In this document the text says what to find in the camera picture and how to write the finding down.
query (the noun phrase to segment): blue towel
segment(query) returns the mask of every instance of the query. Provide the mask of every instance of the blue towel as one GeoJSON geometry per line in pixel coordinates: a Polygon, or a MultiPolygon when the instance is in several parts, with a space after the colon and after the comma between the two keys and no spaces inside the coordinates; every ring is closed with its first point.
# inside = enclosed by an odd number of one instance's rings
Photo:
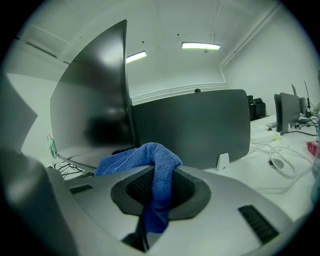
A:
{"type": "Polygon", "coordinates": [[[171,202],[172,173],[182,165],[181,160],[158,143],[147,143],[139,148],[102,159],[95,176],[114,174],[134,167],[155,164],[152,182],[152,201],[143,212],[145,231],[162,233],[168,224],[171,202]]]}

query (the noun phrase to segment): ceiling light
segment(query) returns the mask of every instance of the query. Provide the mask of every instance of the ceiling light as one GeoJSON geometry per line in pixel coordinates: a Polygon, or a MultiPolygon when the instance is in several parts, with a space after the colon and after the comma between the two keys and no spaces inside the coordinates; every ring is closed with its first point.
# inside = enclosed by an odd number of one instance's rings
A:
{"type": "Polygon", "coordinates": [[[146,51],[141,51],[141,52],[138,52],[138,53],[135,53],[129,57],[126,58],[126,63],[128,64],[129,62],[133,62],[135,60],[138,60],[138,59],[141,59],[143,57],[146,57],[147,56],[147,53],[146,51]]]}
{"type": "Polygon", "coordinates": [[[218,50],[219,44],[214,43],[202,43],[202,42],[183,42],[182,49],[207,49],[207,50],[218,50]]]}

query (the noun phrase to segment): white cable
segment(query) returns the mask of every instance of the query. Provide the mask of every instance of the white cable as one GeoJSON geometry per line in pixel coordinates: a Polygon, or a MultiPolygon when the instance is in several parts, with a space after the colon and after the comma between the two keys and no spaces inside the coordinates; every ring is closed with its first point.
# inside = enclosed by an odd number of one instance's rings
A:
{"type": "Polygon", "coordinates": [[[304,170],[303,172],[301,172],[299,175],[297,175],[297,172],[296,172],[296,169],[295,167],[282,155],[280,154],[279,151],[281,150],[289,150],[289,151],[292,151],[294,152],[295,154],[297,154],[299,157],[307,160],[310,164],[312,164],[311,160],[308,159],[307,157],[305,157],[304,155],[300,154],[299,152],[291,149],[291,148],[288,148],[288,147],[284,147],[284,146],[275,146],[275,147],[272,147],[270,146],[269,144],[260,144],[256,147],[252,147],[253,150],[251,150],[248,154],[252,153],[252,152],[255,152],[255,151],[262,151],[262,152],[265,152],[265,153],[268,153],[269,155],[269,158],[274,166],[274,168],[276,169],[276,171],[281,174],[282,176],[284,176],[285,178],[289,178],[289,179],[292,179],[293,178],[293,181],[290,183],[290,185],[288,186],[285,186],[285,187],[260,187],[260,188],[256,188],[256,190],[258,191],[264,191],[263,193],[269,193],[269,194],[283,194],[285,193],[286,191],[288,191],[301,177],[303,177],[305,174],[307,174],[311,168],[309,167],[308,169],[304,170]],[[265,147],[265,146],[268,146],[269,148],[271,148],[270,151],[266,151],[266,150],[263,150],[261,148],[265,147]],[[285,162],[287,162],[289,164],[289,166],[292,168],[292,171],[293,171],[293,175],[289,175],[289,174],[286,174],[284,173],[283,171],[281,171],[281,169],[279,168],[279,166],[277,166],[277,164],[275,163],[274,159],[273,159],[273,156],[272,154],[273,153],[277,153],[285,162]]]}

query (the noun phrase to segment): red object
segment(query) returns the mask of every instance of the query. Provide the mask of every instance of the red object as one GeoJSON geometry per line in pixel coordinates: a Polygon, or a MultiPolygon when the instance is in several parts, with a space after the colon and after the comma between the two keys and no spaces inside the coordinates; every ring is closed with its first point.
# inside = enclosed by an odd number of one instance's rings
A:
{"type": "Polygon", "coordinates": [[[308,147],[309,152],[315,157],[317,148],[318,148],[318,142],[309,141],[309,142],[306,142],[306,146],[308,147]]]}

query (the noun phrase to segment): white desk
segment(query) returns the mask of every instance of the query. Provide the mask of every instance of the white desk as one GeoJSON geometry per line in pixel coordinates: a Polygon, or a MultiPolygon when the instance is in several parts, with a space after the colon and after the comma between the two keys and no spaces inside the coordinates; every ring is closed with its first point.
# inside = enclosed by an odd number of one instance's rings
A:
{"type": "MultiPolygon", "coordinates": [[[[251,130],[256,129],[261,125],[265,125],[274,120],[275,117],[266,117],[251,122],[251,130]]],[[[303,127],[302,132],[316,134],[315,127],[303,127]]],[[[272,142],[265,142],[273,147],[283,146],[291,148],[300,154],[306,156],[312,162],[314,160],[311,153],[306,147],[306,142],[314,141],[315,136],[309,136],[299,132],[287,133],[281,136],[280,139],[274,140],[272,142]]],[[[295,156],[295,154],[289,150],[281,151],[281,154],[290,161],[297,170],[297,174],[303,172],[305,169],[310,167],[310,163],[301,158],[295,156]]],[[[251,188],[257,187],[285,187],[291,180],[281,176],[275,169],[268,165],[268,154],[260,151],[253,152],[243,158],[230,163],[228,170],[223,170],[221,173],[216,171],[216,169],[206,169],[206,171],[229,176],[236,180],[243,182],[251,188]]],[[[288,174],[292,173],[291,167],[284,163],[284,172],[288,174]]],[[[309,213],[314,204],[311,200],[311,190],[315,182],[315,179],[311,172],[307,173],[301,177],[294,185],[284,194],[266,194],[262,193],[267,199],[276,204],[281,208],[293,221],[298,219],[304,214],[309,213]]]]}

